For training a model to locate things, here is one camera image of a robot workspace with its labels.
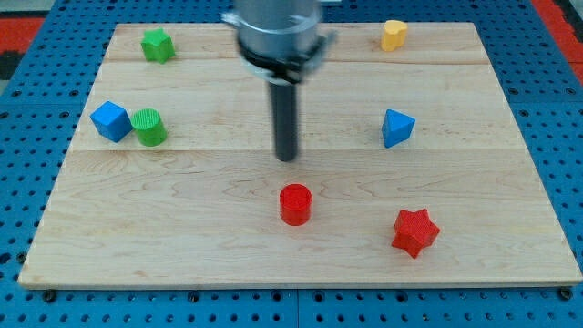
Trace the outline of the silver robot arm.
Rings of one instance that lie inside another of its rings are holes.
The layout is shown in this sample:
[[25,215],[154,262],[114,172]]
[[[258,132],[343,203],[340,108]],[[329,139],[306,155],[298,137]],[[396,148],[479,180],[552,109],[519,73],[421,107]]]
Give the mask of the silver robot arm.
[[221,20],[235,30],[244,66],[265,80],[274,153],[290,162],[299,151],[297,86],[322,66],[336,33],[319,33],[317,0],[236,0]]

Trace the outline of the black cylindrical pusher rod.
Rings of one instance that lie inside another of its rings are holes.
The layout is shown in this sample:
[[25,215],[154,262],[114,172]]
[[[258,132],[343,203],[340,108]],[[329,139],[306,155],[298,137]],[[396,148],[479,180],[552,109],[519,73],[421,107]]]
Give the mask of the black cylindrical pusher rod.
[[275,156],[283,162],[293,161],[298,153],[296,86],[270,84],[270,102]]

